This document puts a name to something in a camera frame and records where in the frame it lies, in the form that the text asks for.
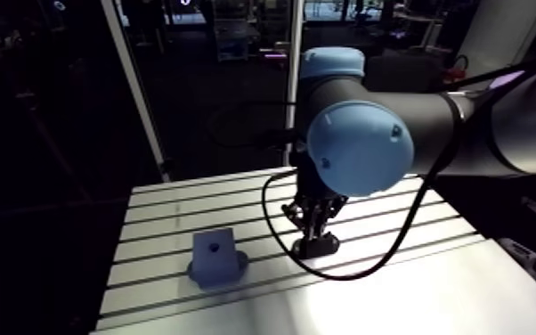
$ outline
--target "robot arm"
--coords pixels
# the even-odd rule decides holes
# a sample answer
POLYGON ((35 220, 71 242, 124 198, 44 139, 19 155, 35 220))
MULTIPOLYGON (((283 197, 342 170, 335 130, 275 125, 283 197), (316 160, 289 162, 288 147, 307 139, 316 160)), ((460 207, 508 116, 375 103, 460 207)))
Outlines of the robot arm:
POLYGON ((283 206, 303 232, 293 246, 300 259, 334 253, 338 240, 323 234, 347 197, 385 190, 408 173, 424 175, 453 134, 478 109, 490 116, 463 132, 455 157, 440 174, 536 174, 536 75, 493 106, 486 94, 396 94, 361 84, 363 54, 343 47, 302 56, 296 130, 305 135, 291 152, 297 195, 283 206))

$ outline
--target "table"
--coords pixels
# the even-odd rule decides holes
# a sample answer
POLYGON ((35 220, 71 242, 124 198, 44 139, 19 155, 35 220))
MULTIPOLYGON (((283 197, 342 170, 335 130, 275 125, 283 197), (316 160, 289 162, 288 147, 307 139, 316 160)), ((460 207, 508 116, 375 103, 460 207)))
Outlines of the table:
MULTIPOLYGON (((325 282, 281 253, 262 218, 260 188, 287 167, 137 187, 129 202, 95 334, 536 334, 536 282, 495 241, 430 190, 400 251, 356 282, 325 282), (232 227, 249 255, 241 282, 201 290, 185 274, 192 235, 232 227)), ((421 179, 350 199, 329 230, 337 254, 308 261, 330 274, 373 265, 402 225, 421 179)), ((267 193, 275 229, 295 179, 267 193)))

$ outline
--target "vertical post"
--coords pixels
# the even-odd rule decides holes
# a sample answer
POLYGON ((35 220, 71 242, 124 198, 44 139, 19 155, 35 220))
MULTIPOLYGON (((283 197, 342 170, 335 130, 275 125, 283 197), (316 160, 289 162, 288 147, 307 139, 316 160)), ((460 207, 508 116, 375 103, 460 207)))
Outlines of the vertical post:
POLYGON ((139 78, 137 77, 137 73, 135 72, 133 63, 131 62, 131 55, 126 46, 125 37, 123 36, 123 30, 120 21, 118 20, 117 11, 114 7, 114 4, 112 3, 113 0, 101 1, 102 9, 104 10, 104 15, 106 16, 106 21, 108 22, 108 26, 110 28, 110 34, 112 35, 114 45, 117 48, 120 62, 123 64, 126 81, 131 88, 131 94, 133 95, 133 98, 135 100, 135 106, 137 107, 137 111, 139 112, 139 117, 142 120, 143 130, 145 131, 145 135, 148 138, 148 143, 150 144, 151 152, 154 155, 154 160, 156 161, 156 166, 160 175, 162 176, 162 180, 165 182, 169 182, 170 178, 162 168, 164 163, 164 155, 162 153, 162 148, 160 147, 158 137, 156 136, 156 129, 154 128, 154 125, 151 121, 150 112, 148 111, 148 105, 145 101, 145 97, 143 96, 142 88, 139 83, 139 78))
MULTIPOLYGON (((294 0, 293 13, 291 15, 291 44, 288 52, 288 85, 287 85, 287 114, 285 117, 285 128, 290 129, 295 126, 295 102, 297 96, 297 84, 299 80, 299 58, 301 55, 301 33, 304 28, 304 6, 305 0, 294 0)), ((287 146, 284 165, 288 165, 288 154, 291 145, 287 146)))

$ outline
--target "dark background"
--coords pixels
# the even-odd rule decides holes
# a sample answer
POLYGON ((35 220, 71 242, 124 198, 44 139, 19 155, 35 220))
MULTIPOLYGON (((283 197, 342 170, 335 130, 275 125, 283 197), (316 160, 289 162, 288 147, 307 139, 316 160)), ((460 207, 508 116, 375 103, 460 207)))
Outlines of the dark background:
MULTIPOLYGON (((160 182, 100 2, 64 4, 59 15, 51 2, 0 2, 7 22, 0 34, 16 29, 21 37, 0 45, 0 334, 92 330, 130 191, 160 182)), ((309 22, 303 48, 398 53, 352 25, 309 22)), ((171 177, 280 166, 280 152, 227 150, 209 139, 206 126, 225 104, 283 101, 286 66, 216 66, 203 26, 169 33, 164 56, 134 47, 133 57, 171 177)), ((221 134, 244 128, 249 137, 283 125, 284 108, 264 106, 221 134)), ((484 235, 509 235, 536 249, 536 217, 520 206, 523 195, 535 196, 536 177, 445 177, 436 189, 484 235)))

